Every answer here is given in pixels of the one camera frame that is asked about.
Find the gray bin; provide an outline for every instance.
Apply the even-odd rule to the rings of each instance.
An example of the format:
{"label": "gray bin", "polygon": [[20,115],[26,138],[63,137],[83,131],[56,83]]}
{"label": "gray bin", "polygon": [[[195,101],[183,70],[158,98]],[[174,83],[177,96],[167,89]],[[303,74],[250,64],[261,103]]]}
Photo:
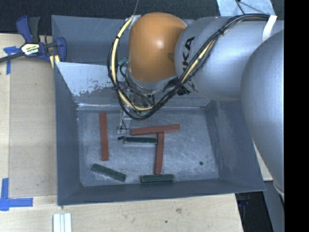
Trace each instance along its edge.
{"label": "gray bin", "polygon": [[[87,68],[91,74],[106,64],[122,24],[111,19],[52,18],[53,37],[67,41],[66,62],[76,63],[59,63],[54,68],[58,205],[265,190],[240,102],[213,102],[192,93],[173,97],[147,120],[131,121],[131,128],[181,125],[181,131],[165,136],[162,173],[174,174],[174,182],[139,182],[141,174],[153,174],[155,146],[127,146],[117,139],[121,136],[120,106],[110,85],[91,92],[87,88],[76,92],[72,87],[72,80],[75,85],[76,80],[90,80],[78,70]],[[128,31],[121,39],[119,59],[127,56],[127,40]],[[100,160],[99,112],[107,113],[109,161]],[[93,163],[126,174],[126,181],[92,172]]]}

